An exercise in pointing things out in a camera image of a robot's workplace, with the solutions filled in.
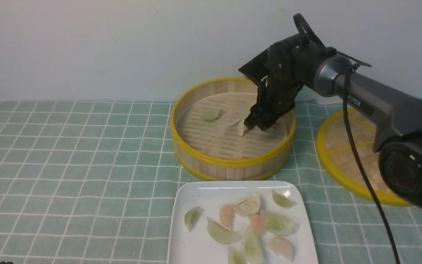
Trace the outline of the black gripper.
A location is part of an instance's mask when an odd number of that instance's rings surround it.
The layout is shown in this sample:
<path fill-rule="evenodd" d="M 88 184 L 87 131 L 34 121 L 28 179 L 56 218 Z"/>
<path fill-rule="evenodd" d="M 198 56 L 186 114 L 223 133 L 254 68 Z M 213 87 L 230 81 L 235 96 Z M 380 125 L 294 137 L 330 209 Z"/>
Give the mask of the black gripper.
<path fill-rule="evenodd" d="M 268 130 L 294 107 L 298 92 L 308 87 L 319 96 L 332 97 L 338 51 L 297 34 L 280 40 L 239 68 L 258 87 L 256 103 L 244 120 L 247 129 Z"/>

